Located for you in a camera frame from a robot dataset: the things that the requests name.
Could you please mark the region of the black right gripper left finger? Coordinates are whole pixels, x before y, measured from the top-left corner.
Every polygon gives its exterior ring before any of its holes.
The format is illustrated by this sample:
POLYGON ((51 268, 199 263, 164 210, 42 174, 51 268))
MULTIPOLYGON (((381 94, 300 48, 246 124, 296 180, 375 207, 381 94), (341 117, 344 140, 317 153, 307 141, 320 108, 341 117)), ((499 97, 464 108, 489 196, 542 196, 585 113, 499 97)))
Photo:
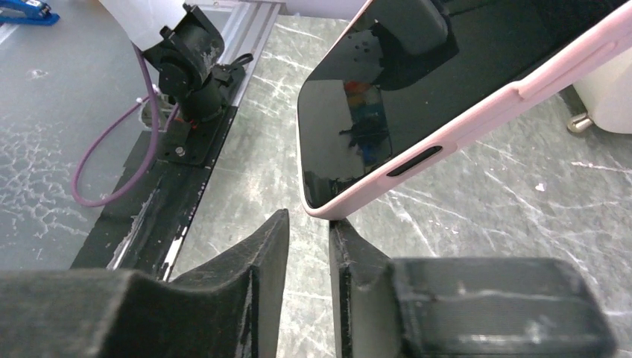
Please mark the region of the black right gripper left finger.
POLYGON ((1 273, 3 357, 275 357, 290 236, 277 210, 171 282, 131 269, 1 273))

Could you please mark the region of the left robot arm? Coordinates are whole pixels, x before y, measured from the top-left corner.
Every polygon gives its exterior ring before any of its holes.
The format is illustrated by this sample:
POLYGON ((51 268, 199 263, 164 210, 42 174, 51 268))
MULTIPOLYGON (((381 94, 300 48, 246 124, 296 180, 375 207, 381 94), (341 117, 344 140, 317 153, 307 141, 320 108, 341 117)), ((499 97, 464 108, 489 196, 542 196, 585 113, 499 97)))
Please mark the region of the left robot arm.
POLYGON ((141 57, 159 73, 160 91, 178 104, 193 127, 219 119, 228 105, 223 89, 233 73, 253 60, 243 54, 218 62, 225 44, 220 31, 196 5, 184 1, 103 1, 141 57))

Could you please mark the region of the phone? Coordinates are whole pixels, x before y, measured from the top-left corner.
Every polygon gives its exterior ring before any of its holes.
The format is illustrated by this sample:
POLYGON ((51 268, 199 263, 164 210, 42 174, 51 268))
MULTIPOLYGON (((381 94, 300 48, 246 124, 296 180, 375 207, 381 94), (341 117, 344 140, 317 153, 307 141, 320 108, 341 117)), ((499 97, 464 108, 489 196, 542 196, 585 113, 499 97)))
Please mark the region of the phone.
POLYGON ((297 97, 303 207, 343 219, 630 47, 629 1, 367 1, 297 97))

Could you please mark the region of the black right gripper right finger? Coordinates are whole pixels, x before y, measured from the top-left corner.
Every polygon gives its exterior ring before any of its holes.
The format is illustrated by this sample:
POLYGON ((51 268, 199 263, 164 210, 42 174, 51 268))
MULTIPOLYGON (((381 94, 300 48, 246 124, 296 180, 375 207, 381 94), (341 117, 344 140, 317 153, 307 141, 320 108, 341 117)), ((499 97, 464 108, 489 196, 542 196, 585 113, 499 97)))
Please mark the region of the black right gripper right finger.
POLYGON ((551 257, 395 257, 329 225, 338 357, 614 357, 581 274, 551 257))

